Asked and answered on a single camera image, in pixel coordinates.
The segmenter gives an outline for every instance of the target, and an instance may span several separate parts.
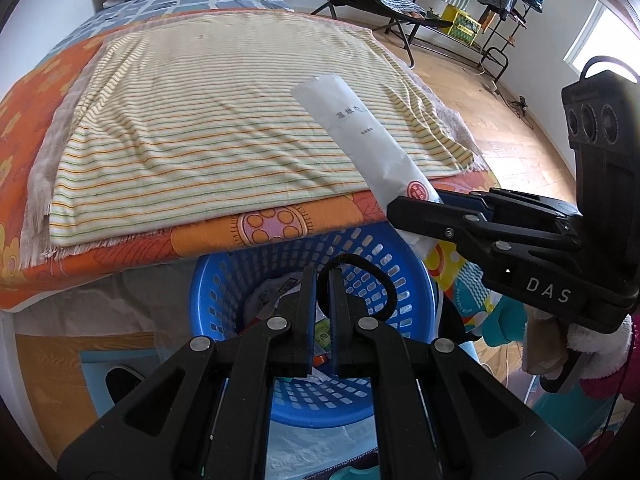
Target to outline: striped blanket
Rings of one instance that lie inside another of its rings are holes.
[[[226,12],[124,34],[97,57],[65,134],[49,211],[53,246],[91,248],[367,189],[290,96],[321,73],[340,74],[426,176],[474,161],[367,29]]]

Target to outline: teal fabric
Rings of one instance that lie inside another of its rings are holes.
[[[334,473],[329,480],[380,480],[380,468],[378,466],[371,469],[345,467]]]
[[[465,341],[464,343],[459,345],[461,349],[463,349],[466,353],[468,353],[474,361],[480,362],[478,359],[478,354],[476,353],[476,347],[471,341]]]
[[[501,346],[511,341],[523,341],[527,314],[521,301],[503,296],[494,310],[482,322],[482,338],[488,346]]]
[[[87,350],[79,354],[80,369],[84,375],[89,396],[98,416],[113,407],[113,401],[104,378],[114,366],[125,365],[148,377],[159,367],[160,357],[155,348],[141,350]]]
[[[544,394],[533,405],[533,411],[575,447],[581,448],[609,415],[613,397],[591,399],[580,384],[568,394]]]

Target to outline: red label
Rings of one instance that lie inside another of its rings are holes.
[[[427,192],[427,188],[424,187],[424,184],[414,180],[409,182],[409,185],[406,187],[406,194],[409,198],[416,198],[418,200],[428,200],[429,193]]]

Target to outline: blue plaid sheet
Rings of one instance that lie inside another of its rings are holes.
[[[204,9],[291,9],[284,0],[129,0],[101,10],[60,41],[45,59],[55,56],[78,41],[92,38],[112,28],[167,16],[176,12]]]

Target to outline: blue laundry basket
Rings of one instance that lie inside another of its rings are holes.
[[[321,269],[345,252],[360,254],[393,278],[398,307],[387,323],[405,337],[431,342],[436,305],[433,285],[422,262],[388,222],[202,256],[191,282],[194,335],[217,341],[236,336],[242,329],[244,302],[264,280],[309,264]],[[364,298],[370,314],[382,309],[386,292],[380,282],[351,266],[344,266],[343,274],[347,293]],[[333,378],[323,384],[275,381],[271,419],[276,422],[300,428],[336,428],[372,414],[368,380]]]

